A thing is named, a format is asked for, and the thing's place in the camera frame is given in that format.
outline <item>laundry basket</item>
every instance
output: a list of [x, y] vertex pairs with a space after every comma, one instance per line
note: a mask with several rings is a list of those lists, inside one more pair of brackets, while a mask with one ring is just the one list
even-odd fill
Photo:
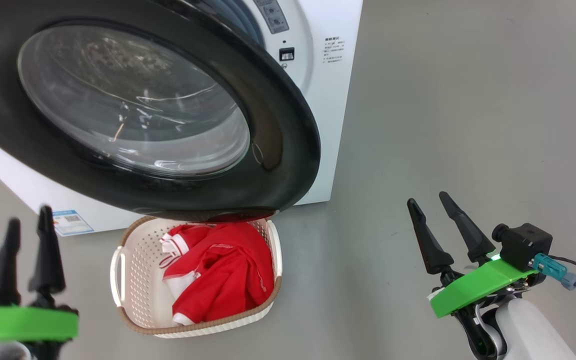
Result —
[[270, 297], [254, 309], [215, 321], [183, 326], [172, 321], [172, 305], [176, 299], [162, 281], [164, 269], [159, 267], [166, 256], [160, 238], [185, 221], [145, 216], [124, 233], [121, 244], [110, 261], [110, 291], [119, 315], [132, 330], [160, 338], [198, 337], [231, 330], [256, 322], [268, 314], [282, 285], [282, 251], [277, 229], [270, 220], [250, 221], [265, 239], [272, 252], [274, 290]]

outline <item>white washing machine body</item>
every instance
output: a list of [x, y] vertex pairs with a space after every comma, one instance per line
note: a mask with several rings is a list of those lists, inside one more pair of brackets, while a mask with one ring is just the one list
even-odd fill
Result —
[[[314, 115], [320, 136], [320, 165], [308, 193], [297, 205], [330, 199], [346, 98], [355, 56], [362, 0], [243, 0], [262, 32], [267, 52], [281, 64]], [[266, 6], [278, 4], [288, 30], [272, 32]], [[292, 55], [281, 59], [286, 50]], [[48, 204], [55, 215], [77, 215], [78, 235], [128, 227], [142, 214], [100, 202], [33, 170], [0, 148], [0, 180], [30, 209]]]

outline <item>green plastic part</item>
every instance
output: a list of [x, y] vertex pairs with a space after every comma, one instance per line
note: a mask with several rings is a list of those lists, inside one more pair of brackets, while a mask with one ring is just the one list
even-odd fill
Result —
[[430, 306], [438, 318], [445, 317], [531, 274], [537, 270], [521, 272], [497, 258], [450, 283], [430, 299]]
[[0, 307], [0, 342], [66, 342], [77, 337], [77, 314], [38, 307]]

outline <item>blue and white sticker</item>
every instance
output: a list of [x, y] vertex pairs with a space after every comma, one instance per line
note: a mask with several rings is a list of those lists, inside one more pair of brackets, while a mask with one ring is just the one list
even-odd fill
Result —
[[75, 210], [53, 211], [52, 220], [54, 229], [62, 237], [94, 232], [92, 227]]

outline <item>teal connector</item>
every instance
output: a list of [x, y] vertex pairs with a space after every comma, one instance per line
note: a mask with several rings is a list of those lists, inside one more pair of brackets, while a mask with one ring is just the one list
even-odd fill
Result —
[[536, 271], [555, 278], [558, 282], [562, 282], [564, 276], [568, 273], [568, 268], [559, 262], [551, 259], [544, 253], [538, 253], [534, 256], [532, 264], [530, 265]]

